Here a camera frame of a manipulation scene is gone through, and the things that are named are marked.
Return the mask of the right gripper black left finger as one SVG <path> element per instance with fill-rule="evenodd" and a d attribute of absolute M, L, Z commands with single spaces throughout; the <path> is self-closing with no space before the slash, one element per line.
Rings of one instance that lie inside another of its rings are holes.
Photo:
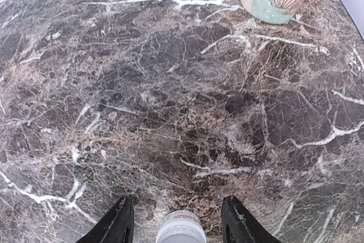
<path fill-rule="evenodd" d="M 132 243 L 134 235 L 134 207 L 122 196 L 104 217 L 76 243 Z"/>

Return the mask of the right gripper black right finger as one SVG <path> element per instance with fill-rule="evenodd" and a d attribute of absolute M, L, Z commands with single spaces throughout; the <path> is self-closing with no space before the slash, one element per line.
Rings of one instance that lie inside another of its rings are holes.
<path fill-rule="evenodd" d="M 234 195 L 223 199 L 221 217 L 223 243 L 280 243 Z"/>

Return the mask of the white pill bottle front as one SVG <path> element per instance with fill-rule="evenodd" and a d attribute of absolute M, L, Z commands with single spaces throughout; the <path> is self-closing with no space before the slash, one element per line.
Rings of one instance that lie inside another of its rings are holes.
<path fill-rule="evenodd" d="M 156 243 L 207 243 L 200 219 L 190 211 L 169 213 L 157 233 Z"/>

